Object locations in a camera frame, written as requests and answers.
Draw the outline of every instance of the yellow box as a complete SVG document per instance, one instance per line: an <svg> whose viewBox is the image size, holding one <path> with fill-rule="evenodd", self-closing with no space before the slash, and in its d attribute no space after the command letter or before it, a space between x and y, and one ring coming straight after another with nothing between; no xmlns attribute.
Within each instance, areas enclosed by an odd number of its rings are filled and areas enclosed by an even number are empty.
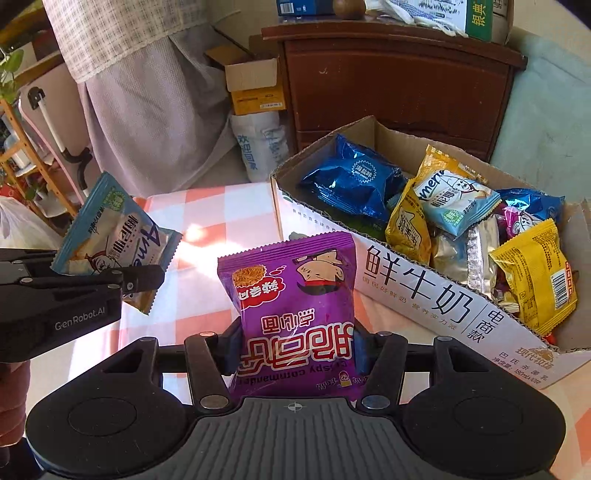
<svg viewBox="0 0 591 480"><path fill-rule="evenodd" d="M277 58L253 60L235 45L213 48L206 54L225 68L236 115L287 108Z"/></svg>

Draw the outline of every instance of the snack bag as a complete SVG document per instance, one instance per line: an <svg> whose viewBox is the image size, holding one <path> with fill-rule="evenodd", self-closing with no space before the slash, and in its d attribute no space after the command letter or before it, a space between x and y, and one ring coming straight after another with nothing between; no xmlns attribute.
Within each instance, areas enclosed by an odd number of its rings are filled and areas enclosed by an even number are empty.
<svg viewBox="0 0 591 480"><path fill-rule="evenodd" d="M513 238L521 232L529 230L534 225L541 223L542 220L530 215L524 210L519 210L515 207L505 207L503 209L505 221L507 223L507 236Z"/></svg>
<svg viewBox="0 0 591 480"><path fill-rule="evenodd" d="M397 252L423 265L429 265L431 238L413 185L414 180L406 184L392 211L386 227L386 241Z"/></svg>
<svg viewBox="0 0 591 480"><path fill-rule="evenodd" d="M51 265L66 275L95 275L107 268L160 265L164 271L183 236L160 228L104 172L78 212ZM129 295L127 303L148 313L156 291Z"/></svg>
<svg viewBox="0 0 591 480"><path fill-rule="evenodd" d="M462 285L468 283L467 235L454 238L437 229L431 242L431 266Z"/></svg>
<svg viewBox="0 0 591 480"><path fill-rule="evenodd" d="M300 186L320 200L351 215L381 222L390 219L386 203L406 185L402 170L371 148L337 135L336 154L309 172Z"/></svg>
<svg viewBox="0 0 591 480"><path fill-rule="evenodd" d="M554 219L560 224L564 197L552 197L545 193L531 189L502 189L497 190L501 199L510 207L527 212L540 220Z"/></svg>
<svg viewBox="0 0 591 480"><path fill-rule="evenodd" d="M486 218L501 201L497 192L462 167L457 160L440 155L429 145L414 187L427 220L454 236Z"/></svg>
<svg viewBox="0 0 591 480"><path fill-rule="evenodd" d="M496 284L496 263L489 254L499 247L499 228L496 217L472 225L466 231L466 255L468 265L467 285L492 299Z"/></svg>
<svg viewBox="0 0 591 480"><path fill-rule="evenodd" d="M481 185L488 184L488 180L473 168L460 163L434 146L427 145L425 158L418 169L417 181L423 181L428 176L428 172L436 170L447 170L460 177L477 180Z"/></svg>
<svg viewBox="0 0 591 480"><path fill-rule="evenodd" d="M575 308L577 294L569 263L560 251L558 229L545 220L491 252L505 271L519 303L519 318L541 336Z"/></svg>
<svg viewBox="0 0 591 480"><path fill-rule="evenodd" d="M323 233L222 257L217 274L242 317L230 392L356 400L356 258L347 232Z"/></svg>
<svg viewBox="0 0 591 480"><path fill-rule="evenodd" d="M496 218L490 216L457 238L439 230L433 238L431 265L439 273L492 299L498 269L489 254L498 247Z"/></svg>

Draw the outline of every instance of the noodle picture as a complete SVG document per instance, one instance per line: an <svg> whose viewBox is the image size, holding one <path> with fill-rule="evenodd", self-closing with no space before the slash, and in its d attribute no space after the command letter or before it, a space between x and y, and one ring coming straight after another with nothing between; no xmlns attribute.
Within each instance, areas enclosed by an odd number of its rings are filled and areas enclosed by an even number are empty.
<svg viewBox="0 0 591 480"><path fill-rule="evenodd" d="M232 282L235 287L252 287L261 281L266 273L265 265L241 268L232 274Z"/></svg>

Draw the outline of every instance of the sunlight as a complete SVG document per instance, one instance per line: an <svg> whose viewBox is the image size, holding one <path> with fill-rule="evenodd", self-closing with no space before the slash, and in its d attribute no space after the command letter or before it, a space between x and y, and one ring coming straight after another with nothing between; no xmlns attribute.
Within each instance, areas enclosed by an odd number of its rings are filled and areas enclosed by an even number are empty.
<svg viewBox="0 0 591 480"><path fill-rule="evenodd" d="M183 235L183 239L191 244L200 241L204 237L205 231L196 223L189 225L189 228L187 228L187 231Z"/></svg>
<svg viewBox="0 0 591 480"><path fill-rule="evenodd" d="M242 245L234 242L218 242L206 247L196 247L190 243L181 241L178 245L176 256L197 268L199 273L208 278L217 280L217 258L231 255L244 250Z"/></svg>

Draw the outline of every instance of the barcode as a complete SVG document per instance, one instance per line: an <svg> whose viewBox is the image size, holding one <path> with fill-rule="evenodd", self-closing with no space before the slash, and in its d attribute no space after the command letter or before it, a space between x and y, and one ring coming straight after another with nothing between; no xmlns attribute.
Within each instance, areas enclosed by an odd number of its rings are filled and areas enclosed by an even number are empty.
<svg viewBox="0 0 591 480"><path fill-rule="evenodd" d="M281 103L281 102L277 102L277 103L262 103L261 104L261 109L264 109L264 108L275 108L275 107L279 107L280 108L282 106L283 106L283 103Z"/></svg>
<svg viewBox="0 0 591 480"><path fill-rule="evenodd" d="M292 14L294 12L294 4L280 4L282 14Z"/></svg>
<svg viewBox="0 0 591 480"><path fill-rule="evenodd" d="M569 300L569 291L564 270L556 272L550 279L552 280L552 290L554 291L554 308L558 310Z"/></svg>

